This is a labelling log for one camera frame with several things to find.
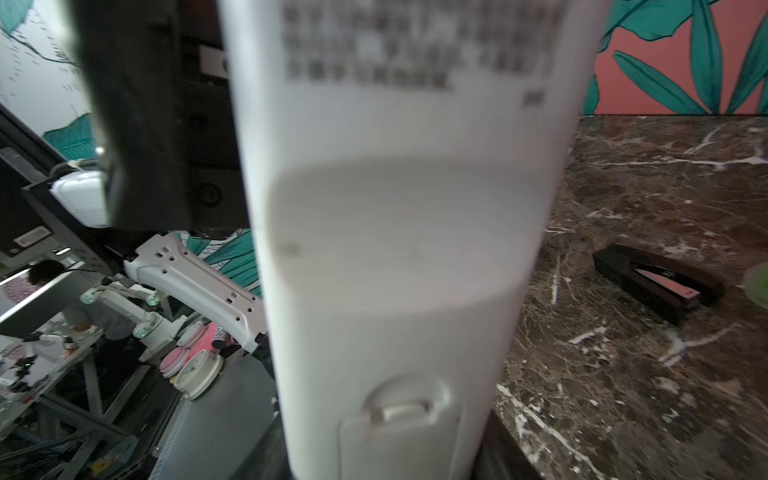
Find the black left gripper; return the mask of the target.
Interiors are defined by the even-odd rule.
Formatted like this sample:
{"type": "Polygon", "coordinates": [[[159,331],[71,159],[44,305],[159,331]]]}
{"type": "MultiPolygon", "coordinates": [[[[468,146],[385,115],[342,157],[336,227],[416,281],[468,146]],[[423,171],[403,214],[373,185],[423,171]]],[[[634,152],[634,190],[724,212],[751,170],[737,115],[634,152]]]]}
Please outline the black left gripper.
{"type": "Polygon", "coordinates": [[[248,227],[216,3],[68,1],[65,18],[104,149],[111,225],[248,227]]]}

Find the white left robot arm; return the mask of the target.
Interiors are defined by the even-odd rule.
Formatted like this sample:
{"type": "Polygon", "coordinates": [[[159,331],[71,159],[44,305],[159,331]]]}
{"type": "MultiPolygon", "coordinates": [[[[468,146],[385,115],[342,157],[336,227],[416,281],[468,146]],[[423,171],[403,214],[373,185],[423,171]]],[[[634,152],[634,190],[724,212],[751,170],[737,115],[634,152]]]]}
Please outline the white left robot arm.
{"type": "Polygon", "coordinates": [[[61,1],[55,27],[92,107],[92,170],[30,187],[86,264],[180,300],[245,350],[258,296],[226,276],[250,244],[227,60],[212,1],[61,1]]]}

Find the white remote control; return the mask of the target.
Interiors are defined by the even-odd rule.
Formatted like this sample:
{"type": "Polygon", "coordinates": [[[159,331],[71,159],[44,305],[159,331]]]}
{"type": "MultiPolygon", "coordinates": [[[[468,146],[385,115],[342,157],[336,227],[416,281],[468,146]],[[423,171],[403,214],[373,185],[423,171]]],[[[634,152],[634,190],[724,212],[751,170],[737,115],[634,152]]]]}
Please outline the white remote control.
{"type": "Polygon", "coordinates": [[[467,479],[606,1],[222,1],[297,479],[467,479]]]}

